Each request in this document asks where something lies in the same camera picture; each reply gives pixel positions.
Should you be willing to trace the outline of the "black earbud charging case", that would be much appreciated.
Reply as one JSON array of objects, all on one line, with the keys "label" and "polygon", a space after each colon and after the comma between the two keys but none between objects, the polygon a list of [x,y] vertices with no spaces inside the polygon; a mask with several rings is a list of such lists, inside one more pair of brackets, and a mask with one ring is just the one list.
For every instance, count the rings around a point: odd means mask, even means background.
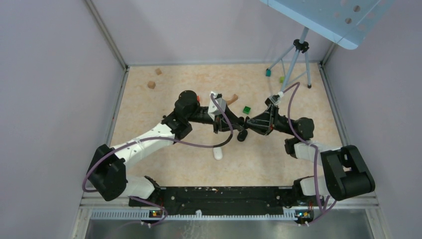
[{"label": "black earbud charging case", "polygon": [[237,140],[239,142],[244,142],[246,140],[247,136],[248,136],[248,131],[246,129],[245,130],[242,130],[237,135]]}]

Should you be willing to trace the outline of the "white earbud charging case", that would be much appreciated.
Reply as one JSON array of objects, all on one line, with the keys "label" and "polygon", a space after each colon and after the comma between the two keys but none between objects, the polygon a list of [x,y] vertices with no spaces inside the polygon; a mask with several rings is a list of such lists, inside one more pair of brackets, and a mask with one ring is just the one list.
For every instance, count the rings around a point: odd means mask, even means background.
[{"label": "white earbud charging case", "polygon": [[223,152],[220,147],[213,148],[212,151],[215,160],[221,160],[223,158]]}]

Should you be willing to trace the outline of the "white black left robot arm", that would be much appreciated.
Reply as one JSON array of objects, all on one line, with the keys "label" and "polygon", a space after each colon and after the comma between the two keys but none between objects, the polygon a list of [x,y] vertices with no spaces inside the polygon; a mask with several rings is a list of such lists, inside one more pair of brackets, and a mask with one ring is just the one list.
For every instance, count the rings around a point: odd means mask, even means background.
[{"label": "white black left robot arm", "polygon": [[237,117],[221,94],[210,93],[210,105],[202,107],[197,94],[185,90],[179,94],[173,111],[151,130],[120,145],[99,146],[82,182],[84,192],[98,192],[105,201],[119,196],[138,197],[146,205],[159,201],[159,187],[148,177],[127,176],[127,170],[161,148],[175,143],[200,147],[183,141],[192,122],[210,124],[214,133],[245,129],[244,118]]}]

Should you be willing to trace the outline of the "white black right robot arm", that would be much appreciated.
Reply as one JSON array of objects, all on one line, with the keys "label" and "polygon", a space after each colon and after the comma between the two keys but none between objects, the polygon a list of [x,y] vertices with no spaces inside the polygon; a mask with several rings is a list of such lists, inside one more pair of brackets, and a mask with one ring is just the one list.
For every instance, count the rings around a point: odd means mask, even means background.
[{"label": "white black right robot arm", "polygon": [[331,196],[337,201],[371,193],[376,185],[359,149],[355,145],[331,147],[312,141],[314,121],[310,118],[289,119],[278,113],[278,107],[245,121],[247,127],[261,135],[273,131],[292,135],[285,140],[285,151],[293,158],[306,159],[322,166],[323,176],[294,181],[292,199],[305,205],[312,196]]}]

